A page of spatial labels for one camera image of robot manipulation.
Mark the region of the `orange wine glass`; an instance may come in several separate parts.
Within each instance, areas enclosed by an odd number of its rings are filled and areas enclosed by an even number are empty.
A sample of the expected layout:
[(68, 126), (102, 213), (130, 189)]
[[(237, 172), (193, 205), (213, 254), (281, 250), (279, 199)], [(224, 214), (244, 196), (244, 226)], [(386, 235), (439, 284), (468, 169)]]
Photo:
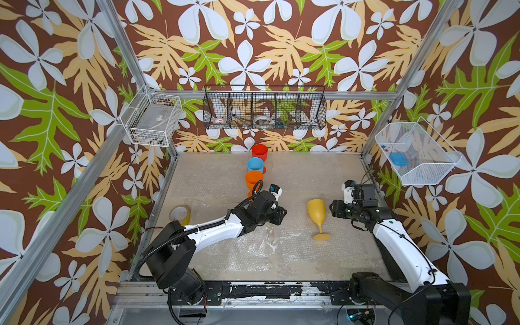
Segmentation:
[(245, 176), (245, 181), (249, 194), (252, 194), (255, 184), (258, 181), (264, 181), (264, 174), (260, 171), (249, 171)]

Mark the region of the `bubble blue glass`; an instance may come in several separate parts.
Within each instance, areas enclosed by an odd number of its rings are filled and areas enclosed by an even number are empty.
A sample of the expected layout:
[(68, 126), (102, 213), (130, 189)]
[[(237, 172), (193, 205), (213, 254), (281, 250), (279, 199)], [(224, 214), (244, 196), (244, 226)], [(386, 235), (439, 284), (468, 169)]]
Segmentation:
[(274, 255), (273, 227), (258, 227), (239, 238), (225, 240), (196, 253), (191, 268), (204, 272), (264, 272)]

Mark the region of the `blue wine glass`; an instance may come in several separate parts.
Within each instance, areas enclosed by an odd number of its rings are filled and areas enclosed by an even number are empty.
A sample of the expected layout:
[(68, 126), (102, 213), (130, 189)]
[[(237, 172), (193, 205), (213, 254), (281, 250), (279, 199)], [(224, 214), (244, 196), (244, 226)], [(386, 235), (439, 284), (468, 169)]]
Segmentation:
[(265, 164), (264, 161), (259, 157), (252, 157), (247, 161), (247, 169), (248, 172), (251, 171), (259, 171), (260, 173), (265, 173)]

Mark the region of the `yellow wine glass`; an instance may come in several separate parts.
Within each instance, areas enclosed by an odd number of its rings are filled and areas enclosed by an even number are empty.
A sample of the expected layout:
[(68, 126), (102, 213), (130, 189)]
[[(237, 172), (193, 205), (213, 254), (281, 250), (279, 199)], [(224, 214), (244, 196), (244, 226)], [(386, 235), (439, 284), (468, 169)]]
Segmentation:
[(327, 241), (331, 238), (330, 234), (323, 233), (322, 226), (326, 219), (326, 207), (321, 199), (313, 199), (307, 202), (307, 211), (310, 219), (318, 226), (319, 233), (314, 235), (315, 241)]

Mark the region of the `red wine glass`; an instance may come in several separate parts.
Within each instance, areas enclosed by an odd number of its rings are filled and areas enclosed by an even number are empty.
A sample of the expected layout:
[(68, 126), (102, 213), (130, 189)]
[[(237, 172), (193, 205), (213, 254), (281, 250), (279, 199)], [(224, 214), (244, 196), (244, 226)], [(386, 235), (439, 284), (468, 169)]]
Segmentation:
[(263, 144), (256, 144), (252, 147), (251, 153), (253, 157), (260, 158), (263, 162), (265, 162), (268, 158), (269, 149)]

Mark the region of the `bubble orange glass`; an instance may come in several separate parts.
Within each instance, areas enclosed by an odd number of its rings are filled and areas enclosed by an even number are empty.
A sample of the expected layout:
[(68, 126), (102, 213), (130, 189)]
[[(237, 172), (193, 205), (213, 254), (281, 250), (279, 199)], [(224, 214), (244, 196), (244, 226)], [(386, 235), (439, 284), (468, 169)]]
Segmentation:
[(268, 157), (268, 183), (289, 192), (338, 192), (347, 180), (360, 181), (364, 169), (352, 154), (274, 152)]

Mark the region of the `bubble yellow glass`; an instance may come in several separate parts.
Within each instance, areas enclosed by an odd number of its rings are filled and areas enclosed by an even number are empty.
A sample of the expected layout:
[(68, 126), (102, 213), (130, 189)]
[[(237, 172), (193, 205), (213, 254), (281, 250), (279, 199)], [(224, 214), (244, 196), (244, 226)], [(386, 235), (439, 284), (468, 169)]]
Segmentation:
[(310, 218), (307, 202), (313, 199), (325, 205), (338, 199), (327, 192), (295, 192), (283, 194), (280, 205), (288, 213), (280, 226), (272, 228), (271, 249), (281, 264), (331, 262), (352, 269), (375, 271), (384, 263), (368, 232), (356, 230), (346, 219), (332, 217), (326, 210), (321, 226)]

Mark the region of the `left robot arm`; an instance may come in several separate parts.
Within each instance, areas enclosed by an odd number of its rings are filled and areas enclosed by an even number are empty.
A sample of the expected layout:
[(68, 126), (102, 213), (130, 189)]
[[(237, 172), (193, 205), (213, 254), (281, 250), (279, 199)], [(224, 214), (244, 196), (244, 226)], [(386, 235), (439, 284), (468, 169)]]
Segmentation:
[(200, 302), (207, 286), (189, 265), (192, 257), (219, 242), (241, 237), (272, 223), (279, 226), (287, 210), (279, 205), (282, 189), (272, 184), (242, 201), (225, 216), (194, 226), (168, 223), (135, 265), (134, 278), (153, 280), (160, 289), (179, 295), (187, 304)]

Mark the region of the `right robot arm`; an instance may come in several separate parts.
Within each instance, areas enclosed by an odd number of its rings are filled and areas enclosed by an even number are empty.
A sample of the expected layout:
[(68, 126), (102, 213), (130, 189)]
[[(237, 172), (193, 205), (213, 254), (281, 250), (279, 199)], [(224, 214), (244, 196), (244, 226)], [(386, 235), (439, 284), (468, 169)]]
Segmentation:
[(347, 180), (341, 190), (343, 198), (329, 206), (332, 216), (348, 219), (355, 229), (371, 233), (384, 261), (398, 268), (410, 287), (405, 291), (374, 272), (357, 272), (349, 281), (349, 298), (356, 303), (379, 303), (403, 324), (467, 324), (471, 307), (468, 288), (434, 266), (410, 238), (398, 215), (379, 205), (376, 188)]

